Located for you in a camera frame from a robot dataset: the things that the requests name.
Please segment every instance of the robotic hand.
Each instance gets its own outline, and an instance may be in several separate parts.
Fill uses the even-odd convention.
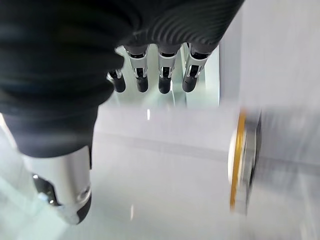
[[[70,224],[86,217],[98,107],[125,90],[125,46],[140,92],[149,44],[159,49],[159,90],[190,43],[183,89],[196,85],[243,0],[0,2],[0,112],[39,197]]]

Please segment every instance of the blurred object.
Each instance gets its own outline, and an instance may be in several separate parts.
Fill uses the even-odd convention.
[[[230,141],[228,179],[231,184],[230,209],[245,215],[259,161],[261,138],[261,114],[253,116],[242,110]]]

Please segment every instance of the white wall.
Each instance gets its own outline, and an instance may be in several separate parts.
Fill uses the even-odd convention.
[[[319,109],[318,0],[246,0],[220,45],[221,103]]]

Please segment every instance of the round object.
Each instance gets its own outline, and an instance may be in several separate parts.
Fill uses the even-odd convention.
[[[233,168],[232,168],[232,180],[231,180],[231,193],[230,193],[230,208],[232,210],[236,207],[236,194],[237,186],[239,184],[239,179],[241,175],[242,157],[245,146],[245,122],[246,113],[241,111],[238,119],[238,126],[236,130],[235,144],[234,144],[234,158],[233,158]]]

